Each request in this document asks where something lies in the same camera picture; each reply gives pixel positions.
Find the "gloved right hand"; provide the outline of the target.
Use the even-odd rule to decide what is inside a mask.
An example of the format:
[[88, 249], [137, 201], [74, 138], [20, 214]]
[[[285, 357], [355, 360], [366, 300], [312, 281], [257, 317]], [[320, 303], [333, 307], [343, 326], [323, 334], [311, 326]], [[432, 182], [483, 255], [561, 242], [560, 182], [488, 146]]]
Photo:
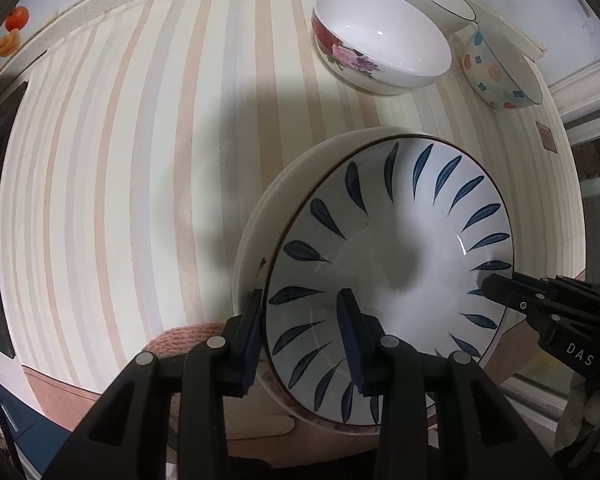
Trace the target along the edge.
[[567, 404], [557, 425], [555, 451], [576, 443], [592, 444], [593, 451], [600, 452], [600, 390], [574, 373]]

